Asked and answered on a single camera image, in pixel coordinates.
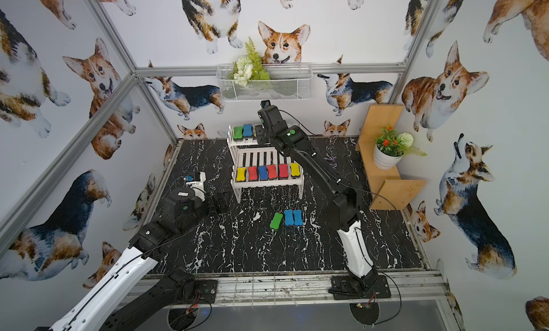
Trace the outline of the green eraser top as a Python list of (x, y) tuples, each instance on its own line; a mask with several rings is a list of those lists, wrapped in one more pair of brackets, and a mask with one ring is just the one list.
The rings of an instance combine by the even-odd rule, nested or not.
[(243, 135), (244, 127), (235, 126), (232, 133), (232, 139), (234, 142), (241, 142), (244, 139)]
[(280, 228), (281, 221), (283, 220), (283, 218), (284, 218), (284, 215), (282, 213), (276, 212), (270, 222), (270, 228), (274, 230), (278, 230)]

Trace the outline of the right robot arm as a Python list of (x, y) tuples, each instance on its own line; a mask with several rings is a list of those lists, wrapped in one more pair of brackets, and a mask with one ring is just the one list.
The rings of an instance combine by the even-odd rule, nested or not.
[(336, 230), (347, 257), (351, 294), (363, 296), (375, 283), (377, 270), (367, 253), (362, 233), (362, 192), (347, 183), (314, 147), (297, 125), (288, 126), (281, 111), (269, 100), (261, 101), (256, 126), (259, 144), (270, 144), (277, 152), (297, 162), (327, 199), (327, 225)]

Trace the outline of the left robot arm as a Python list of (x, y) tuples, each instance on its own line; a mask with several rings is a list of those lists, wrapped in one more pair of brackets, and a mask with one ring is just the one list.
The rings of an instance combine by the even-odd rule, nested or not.
[(225, 193), (207, 194), (184, 186), (165, 197), (159, 218), (142, 226), (107, 274), (50, 330), (135, 330), (158, 310), (179, 300), (200, 296), (194, 275), (178, 267), (121, 310), (120, 302), (169, 252), (174, 243), (194, 232), (200, 222), (227, 212)]

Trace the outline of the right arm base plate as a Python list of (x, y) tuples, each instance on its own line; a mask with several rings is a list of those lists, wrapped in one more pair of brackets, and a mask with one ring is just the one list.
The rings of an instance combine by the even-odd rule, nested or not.
[(378, 275), (370, 284), (363, 285), (359, 280), (350, 276), (331, 277), (331, 286), (328, 292), (335, 300), (369, 300), (370, 298), (391, 298), (386, 276)]

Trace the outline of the white wooden shelf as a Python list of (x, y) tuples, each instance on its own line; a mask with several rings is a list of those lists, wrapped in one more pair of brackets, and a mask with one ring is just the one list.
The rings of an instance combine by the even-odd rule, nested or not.
[[(288, 156), (280, 154), (272, 146), (264, 145), (261, 146), (257, 143), (256, 138), (246, 139), (244, 138), (241, 142), (234, 142), (232, 139), (234, 126), (229, 127), (228, 137), (227, 137), (227, 146), (231, 154), (233, 166), (232, 166), (232, 177), (231, 177), (231, 186), (234, 192), (234, 196), (238, 203), (242, 202), (242, 194), (245, 189), (261, 188), (261, 187), (278, 187), (278, 186), (296, 186), (298, 189), (298, 197), (303, 198), (304, 185), (305, 185), (305, 175), (304, 169), (300, 166), (301, 176), (292, 178), (290, 175), (290, 164), (297, 163)], [(267, 181), (249, 182), (236, 182), (236, 173), (238, 167), (252, 167), (252, 166), (267, 166), (275, 164), (278, 166), (280, 164), (288, 165), (289, 177), (287, 179), (273, 179)]]

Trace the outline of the blue eraser top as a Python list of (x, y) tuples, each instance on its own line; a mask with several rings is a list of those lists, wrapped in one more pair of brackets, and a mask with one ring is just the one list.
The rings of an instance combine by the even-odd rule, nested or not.
[(253, 136), (254, 136), (253, 125), (252, 124), (245, 124), (243, 126), (242, 135), (246, 139), (253, 138)]
[(293, 211), (294, 226), (303, 226), (303, 211), (296, 209)]
[(293, 214), (292, 209), (286, 209), (284, 211), (284, 216), (285, 216), (285, 225), (286, 226), (293, 226), (295, 224), (294, 214)]

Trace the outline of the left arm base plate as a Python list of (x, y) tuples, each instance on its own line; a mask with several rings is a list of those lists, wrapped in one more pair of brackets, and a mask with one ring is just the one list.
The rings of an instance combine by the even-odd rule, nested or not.
[(219, 282), (217, 280), (190, 280), (182, 286), (177, 302), (197, 304), (205, 301), (214, 304), (216, 301)]

